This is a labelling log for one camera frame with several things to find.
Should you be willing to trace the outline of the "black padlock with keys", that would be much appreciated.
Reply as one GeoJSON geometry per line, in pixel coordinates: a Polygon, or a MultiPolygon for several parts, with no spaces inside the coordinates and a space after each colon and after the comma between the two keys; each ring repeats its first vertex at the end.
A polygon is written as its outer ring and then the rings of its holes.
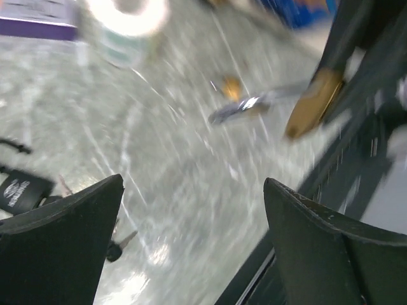
{"type": "Polygon", "coordinates": [[[4,163],[1,163],[1,173],[7,176],[1,183],[1,210],[12,216],[30,212],[73,194],[63,177],[59,177],[62,194],[53,195],[56,183],[51,179],[4,163]]]}

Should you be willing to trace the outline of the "purple toothpaste box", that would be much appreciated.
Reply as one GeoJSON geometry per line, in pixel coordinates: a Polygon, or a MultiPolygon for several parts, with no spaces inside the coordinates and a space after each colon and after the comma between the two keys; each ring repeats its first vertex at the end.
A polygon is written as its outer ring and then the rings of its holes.
{"type": "Polygon", "coordinates": [[[1,35],[74,41],[80,16],[77,1],[1,1],[1,35]]]}

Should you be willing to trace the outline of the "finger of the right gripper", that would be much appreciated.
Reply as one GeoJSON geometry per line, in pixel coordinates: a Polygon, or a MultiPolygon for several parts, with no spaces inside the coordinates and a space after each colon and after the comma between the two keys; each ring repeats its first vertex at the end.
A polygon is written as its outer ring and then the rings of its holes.
{"type": "Polygon", "coordinates": [[[403,1],[340,1],[316,70],[342,74],[354,50],[370,49],[403,9],[403,1]]]}
{"type": "Polygon", "coordinates": [[[390,24],[366,54],[335,111],[350,113],[299,192],[354,219],[361,219],[394,161],[387,156],[391,132],[406,123],[397,96],[406,77],[406,19],[390,24]]]}

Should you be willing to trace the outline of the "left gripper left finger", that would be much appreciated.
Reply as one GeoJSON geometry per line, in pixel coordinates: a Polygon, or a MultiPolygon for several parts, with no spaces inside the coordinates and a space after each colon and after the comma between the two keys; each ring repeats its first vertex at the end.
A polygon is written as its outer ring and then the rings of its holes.
{"type": "Polygon", "coordinates": [[[1,304],[92,304],[123,196],[111,175],[1,221],[1,304]]]}

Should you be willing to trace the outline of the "long shackle brass padlock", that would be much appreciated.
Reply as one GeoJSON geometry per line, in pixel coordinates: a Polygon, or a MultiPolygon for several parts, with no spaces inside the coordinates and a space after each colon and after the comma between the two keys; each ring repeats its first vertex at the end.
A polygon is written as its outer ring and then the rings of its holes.
{"type": "Polygon", "coordinates": [[[238,102],[214,111],[208,121],[211,124],[220,125],[238,115],[265,111],[270,106],[278,104],[283,98],[299,95],[300,98],[291,112],[284,132],[287,138],[296,140],[321,124],[343,85],[342,73],[321,69],[309,84],[296,83],[252,97],[241,98],[238,102]]]}

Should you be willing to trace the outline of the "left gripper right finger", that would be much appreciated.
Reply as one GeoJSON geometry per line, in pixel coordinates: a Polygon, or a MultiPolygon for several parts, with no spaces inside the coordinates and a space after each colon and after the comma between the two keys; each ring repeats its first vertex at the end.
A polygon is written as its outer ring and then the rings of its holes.
{"type": "Polygon", "coordinates": [[[266,217],[288,304],[405,304],[406,236],[320,205],[275,179],[266,217]]]}

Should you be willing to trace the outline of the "small brass padlock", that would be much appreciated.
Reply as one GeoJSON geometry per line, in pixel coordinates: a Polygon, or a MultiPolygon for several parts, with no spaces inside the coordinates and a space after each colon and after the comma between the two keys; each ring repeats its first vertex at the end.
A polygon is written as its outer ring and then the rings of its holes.
{"type": "Polygon", "coordinates": [[[242,84],[239,78],[235,76],[223,76],[221,93],[224,97],[230,99],[233,102],[238,102],[241,97],[241,91],[242,84]]]}

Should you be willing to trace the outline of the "brown orange snack bag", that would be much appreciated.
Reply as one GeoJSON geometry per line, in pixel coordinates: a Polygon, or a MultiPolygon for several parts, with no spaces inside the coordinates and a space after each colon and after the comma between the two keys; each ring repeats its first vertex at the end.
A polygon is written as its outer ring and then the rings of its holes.
{"type": "Polygon", "coordinates": [[[338,1],[202,1],[215,10],[232,6],[254,21],[276,31],[307,28],[317,22],[333,18],[338,1]]]}

